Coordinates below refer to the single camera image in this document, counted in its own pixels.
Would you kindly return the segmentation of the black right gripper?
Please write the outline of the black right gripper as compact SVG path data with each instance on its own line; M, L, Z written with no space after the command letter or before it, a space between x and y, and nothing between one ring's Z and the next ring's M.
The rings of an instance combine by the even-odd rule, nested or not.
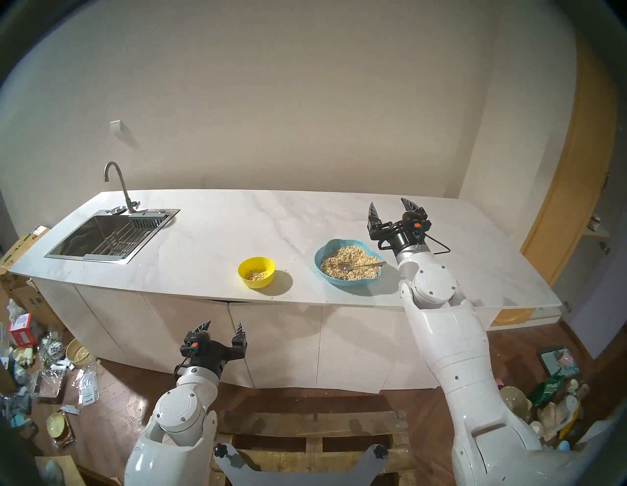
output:
M423 207L401 197L406 212L400 221L383 223L374 203L369 205L367 229L371 240L377 242L380 250L392 250L394 255L410 246L425 244L426 233L431 227Z

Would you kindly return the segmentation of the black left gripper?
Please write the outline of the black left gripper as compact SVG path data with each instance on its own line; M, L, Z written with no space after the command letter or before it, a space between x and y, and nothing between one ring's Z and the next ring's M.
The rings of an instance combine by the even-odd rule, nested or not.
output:
M244 359L247 349L246 333L240 322L231 340L231 346L212 340L209 333L211 321L198 326L194 332L189 331L180 347L183 357L180 369L207 369L221 378L225 365L230 361Z

